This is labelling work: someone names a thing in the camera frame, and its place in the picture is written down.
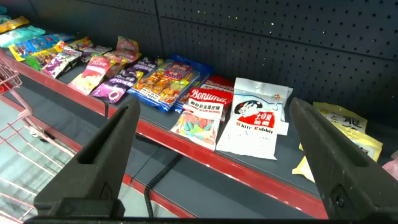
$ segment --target white bag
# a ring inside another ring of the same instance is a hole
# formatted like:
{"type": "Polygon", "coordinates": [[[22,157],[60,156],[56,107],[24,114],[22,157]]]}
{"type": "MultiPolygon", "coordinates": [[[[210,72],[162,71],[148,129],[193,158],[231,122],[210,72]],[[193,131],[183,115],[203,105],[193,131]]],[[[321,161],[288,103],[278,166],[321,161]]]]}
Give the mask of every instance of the white bag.
{"type": "Polygon", "coordinates": [[[276,159],[276,137],[287,132],[284,107],[292,92],[286,86],[236,78],[231,117],[216,150],[276,159]]]}

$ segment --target floor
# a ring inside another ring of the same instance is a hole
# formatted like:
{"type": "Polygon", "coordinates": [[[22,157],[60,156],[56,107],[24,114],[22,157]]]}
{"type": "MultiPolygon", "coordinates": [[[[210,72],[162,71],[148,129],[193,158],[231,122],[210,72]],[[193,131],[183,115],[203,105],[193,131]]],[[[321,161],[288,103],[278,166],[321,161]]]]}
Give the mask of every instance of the floor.
{"type": "MultiPolygon", "coordinates": [[[[17,118],[18,111],[6,105],[0,100],[0,130],[6,126],[7,123],[14,121],[17,118]]],[[[13,127],[19,129],[24,126],[22,121],[16,122],[13,127]]],[[[7,128],[0,131],[0,137],[6,138],[14,130],[7,128]]],[[[33,204],[33,199],[36,193],[52,179],[52,177],[64,166],[70,159],[70,156],[55,146],[44,143],[38,138],[34,138],[29,130],[26,128],[20,131],[21,136],[14,135],[9,138],[8,143],[16,148],[21,154],[25,155],[32,161],[35,161],[41,169],[34,163],[23,158],[17,151],[13,149],[6,142],[0,144],[0,220],[2,216],[11,215],[16,218],[25,216],[22,220],[26,220],[37,214],[33,208],[31,211],[30,205],[33,204]],[[35,151],[33,147],[40,149],[45,155],[53,159],[53,162],[35,151]],[[12,183],[24,188],[19,189],[12,183]],[[20,201],[30,205],[23,205],[20,202],[13,201],[6,198],[4,195],[17,198],[20,201]]],[[[119,199],[122,200],[126,212],[125,217],[147,217],[147,210],[145,206],[144,197],[141,193],[131,187],[123,184],[119,194],[119,199]]],[[[154,214],[156,217],[176,217],[173,213],[152,202],[154,214]]]]}

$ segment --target pegboard wall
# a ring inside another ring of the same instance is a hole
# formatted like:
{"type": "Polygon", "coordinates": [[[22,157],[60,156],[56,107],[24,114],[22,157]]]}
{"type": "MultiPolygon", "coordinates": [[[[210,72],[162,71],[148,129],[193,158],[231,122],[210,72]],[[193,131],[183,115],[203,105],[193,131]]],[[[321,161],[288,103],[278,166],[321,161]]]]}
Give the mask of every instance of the pegboard wall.
{"type": "Polygon", "coordinates": [[[2,2],[15,11],[30,4],[30,15],[53,30],[108,45],[124,35],[146,55],[181,54],[222,76],[287,85],[309,102],[398,125],[398,1],[2,2]]]}

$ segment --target candy bag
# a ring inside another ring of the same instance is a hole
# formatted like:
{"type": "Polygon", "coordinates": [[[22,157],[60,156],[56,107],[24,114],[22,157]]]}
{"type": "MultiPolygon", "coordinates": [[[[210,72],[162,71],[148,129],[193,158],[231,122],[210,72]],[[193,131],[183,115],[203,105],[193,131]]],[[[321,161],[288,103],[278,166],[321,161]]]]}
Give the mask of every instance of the candy bag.
{"type": "Polygon", "coordinates": [[[128,61],[126,59],[120,58],[112,53],[106,53],[106,54],[104,54],[104,56],[107,58],[110,58],[116,62],[114,65],[112,65],[112,67],[106,73],[106,76],[108,78],[114,77],[115,74],[119,73],[124,68],[124,66],[128,63],[128,61]]]}
{"type": "Polygon", "coordinates": [[[213,73],[213,67],[172,55],[156,70],[148,73],[127,92],[141,101],[168,111],[198,80],[213,73]]]}
{"type": "Polygon", "coordinates": [[[282,111],[291,92],[286,86],[236,78],[231,117],[217,150],[276,159],[277,135],[287,132],[282,111]]]}
{"type": "Polygon", "coordinates": [[[383,166],[383,169],[386,170],[396,180],[398,180],[398,158],[386,163],[383,166]]]}
{"type": "Polygon", "coordinates": [[[85,37],[83,39],[73,41],[72,43],[68,44],[68,46],[75,50],[86,50],[94,46],[94,44],[91,42],[89,37],[85,37]]]}
{"type": "Polygon", "coordinates": [[[57,78],[62,72],[67,72],[76,64],[81,52],[73,50],[70,47],[64,47],[60,52],[42,69],[44,73],[53,78],[57,78]]]}
{"type": "Polygon", "coordinates": [[[139,52],[139,46],[137,41],[135,40],[130,40],[127,38],[124,38],[122,36],[118,37],[118,43],[116,45],[116,49],[126,49],[126,50],[131,50],[133,52],[139,52]]]}
{"type": "Polygon", "coordinates": [[[171,131],[214,151],[223,108],[232,99],[231,92],[193,88],[183,106],[184,112],[171,131]]]}
{"type": "Polygon", "coordinates": [[[328,121],[336,123],[342,127],[348,127],[357,130],[361,133],[365,133],[366,125],[368,121],[360,115],[347,110],[344,107],[338,105],[331,105],[328,103],[313,102],[313,107],[317,109],[328,121]]]}
{"type": "Polygon", "coordinates": [[[91,58],[96,55],[100,56],[105,54],[106,52],[112,50],[111,47],[103,47],[103,46],[95,46],[95,47],[90,47],[85,50],[83,50],[83,54],[81,55],[81,61],[82,62],[89,62],[91,58]]]}
{"type": "Polygon", "coordinates": [[[109,103],[117,103],[127,91],[136,84],[145,74],[152,71],[163,60],[151,60],[147,57],[137,62],[127,70],[121,70],[110,80],[102,83],[91,95],[97,98],[104,98],[109,103]]]}
{"type": "Polygon", "coordinates": [[[11,17],[9,17],[7,15],[0,15],[0,24],[5,23],[10,19],[11,19],[11,17]]]}
{"type": "Polygon", "coordinates": [[[68,34],[50,34],[26,40],[18,44],[12,44],[8,48],[10,49],[15,59],[18,62],[21,62],[32,53],[49,49],[61,40],[67,41],[72,38],[73,36],[68,34]]]}
{"type": "Polygon", "coordinates": [[[0,35],[0,47],[8,47],[11,44],[17,44],[25,40],[39,37],[44,33],[45,31],[43,29],[34,26],[18,28],[0,35]]]}
{"type": "MultiPolygon", "coordinates": [[[[331,122],[339,131],[341,131],[349,140],[357,145],[364,153],[366,153],[375,162],[379,159],[382,143],[378,140],[364,134],[358,130],[352,129],[349,126],[342,126],[339,123],[331,122]]],[[[302,174],[308,180],[314,182],[310,165],[307,162],[307,158],[304,156],[300,164],[292,170],[292,174],[302,174]]]]}
{"type": "MultiPolygon", "coordinates": [[[[216,89],[221,91],[227,91],[230,93],[234,93],[234,82],[231,82],[223,77],[219,76],[212,76],[207,80],[204,80],[201,83],[200,88],[207,88],[207,89],[216,89]]],[[[178,102],[175,103],[175,111],[181,113],[182,106],[188,101],[189,93],[184,95],[178,102]]],[[[228,111],[228,107],[225,106],[223,110],[223,114],[221,116],[221,122],[225,121],[225,116],[228,111]]]]}
{"type": "Polygon", "coordinates": [[[54,47],[46,50],[42,50],[37,53],[33,53],[27,56],[26,62],[34,69],[40,71],[46,64],[48,64],[59,52],[63,51],[63,48],[67,44],[64,41],[60,41],[54,45],[54,47]]]}
{"type": "Polygon", "coordinates": [[[25,17],[20,16],[17,19],[11,19],[8,20],[6,22],[3,22],[2,24],[0,24],[0,33],[5,32],[5,31],[9,31],[9,30],[13,30],[19,26],[28,24],[29,20],[27,20],[25,17]]]}
{"type": "Polygon", "coordinates": [[[93,57],[84,72],[73,79],[68,86],[84,95],[89,95],[115,63],[117,62],[104,56],[93,57]]]}

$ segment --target red shelf edge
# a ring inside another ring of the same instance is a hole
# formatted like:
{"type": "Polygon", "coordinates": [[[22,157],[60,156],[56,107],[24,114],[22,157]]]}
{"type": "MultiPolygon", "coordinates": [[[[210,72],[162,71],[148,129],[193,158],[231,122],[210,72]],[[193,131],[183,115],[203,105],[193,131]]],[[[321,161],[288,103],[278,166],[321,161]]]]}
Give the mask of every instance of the red shelf edge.
{"type": "MultiPolygon", "coordinates": [[[[29,66],[8,58],[9,65],[20,74],[35,80],[47,88],[62,94],[63,96],[85,106],[101,115],[104,115],[104,103],[91,96],[85,96],[69,88],[59,80],[55,80],[29,66]]],[[[109,107],[109,117],[116,111],[113,106],[109,107]]],[[[299,190],[284,185],[268,176],[254,172],[239,164],[236,164],[204,147],[198,146],[189,140],[182,139],[168,130],[159,128],[150,122],[139,120],[137,132],[143,136],[183,154],[203,165],[211,167],[218,172],[227,175],[243,184],[246,184],[270,197],[303,211],[315,218],[327,219],[326,210],[321,200],[309,196],[299,190]]]]}
{"type": "MultiPolygon", "coordinates": [[[[0,100],[5,102],[5,104],[13,107],[14,109],[16,109],[18,111],[24,110],[23,107],[21,107],[20,105],[14,103],[13,101],[7,99],[6,97],[1,97],[0,100]]],[[[47,125],[43,121],[37,119],[34,116],[30,116],[29,118],[38,127],[46,130],[48,133],[53,135],[55,138],[57,138],[58,140],[60,140],[64,144],[66,144],[68,147],[70,147],[74,151],[78,152],[81,149],[81,145],[79,145],[75,141],[71,140],[70,138],[66,137],[62,133],[58,132],[57,130],[53,129],[52,127],[50,127],[49,125],[47,125]]],[[[134,180],[131,176],[129,176],[127,174],[124,174],[123,183],[126,184],[127,186],[130,186],[130,187],[134,188],[138,192],[144,194],[145,185],[143,185],[142,183],[134,180]]],[[[192,215],[191,213],[187,212],[186,210],[184,210],[183,208],[179,207],[178,205],[172,203],[171,201],[167,200],[166,198],[164,198],[163,196],[159,195],[158,193],[156,193],[153,190],[151,190],[151,192],[150,192],[150,199],[153,200],[154,202],[158,203],[160,206],[166,208],[171,213],[175,214],[176,216],[178,216],[180,218],[195,218],[194,215],[192,215]]]]}

